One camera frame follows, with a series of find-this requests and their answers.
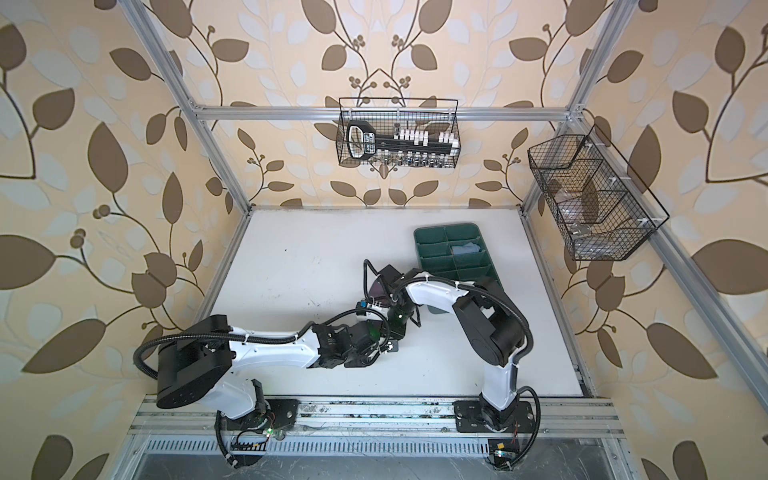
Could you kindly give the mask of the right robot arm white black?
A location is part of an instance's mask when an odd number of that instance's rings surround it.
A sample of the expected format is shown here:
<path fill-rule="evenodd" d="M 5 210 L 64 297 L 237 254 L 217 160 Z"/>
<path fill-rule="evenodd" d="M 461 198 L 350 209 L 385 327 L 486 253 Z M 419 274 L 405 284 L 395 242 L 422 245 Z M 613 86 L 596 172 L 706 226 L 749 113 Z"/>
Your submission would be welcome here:
<path fill-rule="evenodd" d="M 528 320 L 499 281 L 482 277 L 462 282 L 419 269 L 401 273 L 391 265 L 377 271 L 365 261 L 363 294 L 366 304 L 387 313 L 391 330 L 399 336 L 409 320 L 420 323 L 420 306 L 454 314 L 472 350 L 485 362 L 479 395 L 482 422 L 497 432 L 512 426 L 522 391 L 519 363 L 531 353 L 534 339 Z"/>

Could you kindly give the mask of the purple sock beige toe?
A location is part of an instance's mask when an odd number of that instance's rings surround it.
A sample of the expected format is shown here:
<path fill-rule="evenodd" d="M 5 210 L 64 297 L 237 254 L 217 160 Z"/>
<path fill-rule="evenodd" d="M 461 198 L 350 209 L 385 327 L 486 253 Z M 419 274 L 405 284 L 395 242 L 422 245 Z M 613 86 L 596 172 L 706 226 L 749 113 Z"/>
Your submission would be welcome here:
<path fill-rule="evenodd" d="M 368 298 L 371 303 L 387 307 L 391 304 L 385 282 L 378 277 L 369 287 Z"/>

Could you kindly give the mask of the blue grey sock green toe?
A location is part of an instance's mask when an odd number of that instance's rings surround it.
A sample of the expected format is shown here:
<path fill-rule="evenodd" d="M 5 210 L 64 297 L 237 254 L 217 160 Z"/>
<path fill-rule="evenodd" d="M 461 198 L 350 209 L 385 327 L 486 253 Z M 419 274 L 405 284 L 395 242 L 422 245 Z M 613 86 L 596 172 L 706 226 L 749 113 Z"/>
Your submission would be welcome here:
<path fill-rule="evenodd" d="M 484 246 L 476 242 L 467 242 L 464 244 L 451 246 L 451 253 L 454 256 L 478 254 L 482 253 L 484 250 Z"/>

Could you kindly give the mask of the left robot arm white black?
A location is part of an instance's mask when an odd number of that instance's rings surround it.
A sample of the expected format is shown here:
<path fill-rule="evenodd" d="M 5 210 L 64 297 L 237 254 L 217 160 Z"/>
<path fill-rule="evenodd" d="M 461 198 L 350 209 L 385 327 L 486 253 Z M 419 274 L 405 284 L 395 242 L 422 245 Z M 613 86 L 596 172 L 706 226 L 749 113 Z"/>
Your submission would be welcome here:
<path fill-rule="evenodd" d="M 156 405 L 201 403 L 231 420 L 268 411 L 257 371 L 367 368 L 397 347 L 386 315 L 365 302 L 285 336 L 236 328 L 212 315 L 173 335 L 144 341 L 133 363 L 157 385 Z"/>

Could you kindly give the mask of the green divided plastic tray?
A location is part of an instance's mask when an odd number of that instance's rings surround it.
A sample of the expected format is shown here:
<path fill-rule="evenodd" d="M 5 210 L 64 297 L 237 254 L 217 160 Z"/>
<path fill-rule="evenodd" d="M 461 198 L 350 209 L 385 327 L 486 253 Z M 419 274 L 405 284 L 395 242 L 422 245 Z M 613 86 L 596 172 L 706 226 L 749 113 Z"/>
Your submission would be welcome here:
<path fill-rule="evenodd" d="M 454 223 L 414 230 L 419 267 L 430 274 L 460 282 L 485 277 L 499 280 L 480 228 Z"/>

